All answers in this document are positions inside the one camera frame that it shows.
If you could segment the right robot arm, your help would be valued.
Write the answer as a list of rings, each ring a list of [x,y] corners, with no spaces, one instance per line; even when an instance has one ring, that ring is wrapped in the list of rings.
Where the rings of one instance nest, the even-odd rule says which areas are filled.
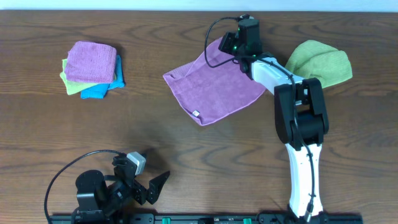
[[[319,158],[328,132],[328,116],[321,83],[304,79],[262,52],[258,37],[226,33],[219,50],[233,55],[241,70],[274,96],[275,128],[290,162],[290,211],[309,223],[323,211],[319,196]]]

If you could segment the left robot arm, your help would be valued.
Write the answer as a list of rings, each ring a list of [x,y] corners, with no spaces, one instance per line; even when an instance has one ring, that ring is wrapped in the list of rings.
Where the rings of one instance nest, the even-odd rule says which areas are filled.
[[[143,155],[132,152],[113,158],[113,175],[103,175],[98,170],[88,170],[79,175],[75,185],[81,220],[105,221],[133,200],[140,205],[156,203],[170,172],[153,178],[145,188],[136,180],[143,173],[145,164]]]

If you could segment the purple cloth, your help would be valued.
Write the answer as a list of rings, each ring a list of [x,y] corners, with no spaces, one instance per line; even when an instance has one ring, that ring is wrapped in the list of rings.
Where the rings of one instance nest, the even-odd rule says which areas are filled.
[[[213,124],[255,102],[266,88],[241,72],[239,65],[228,62],[232,56],[218,49],[213,41],[200,56],[163,75],[182,109],[200,126]]]

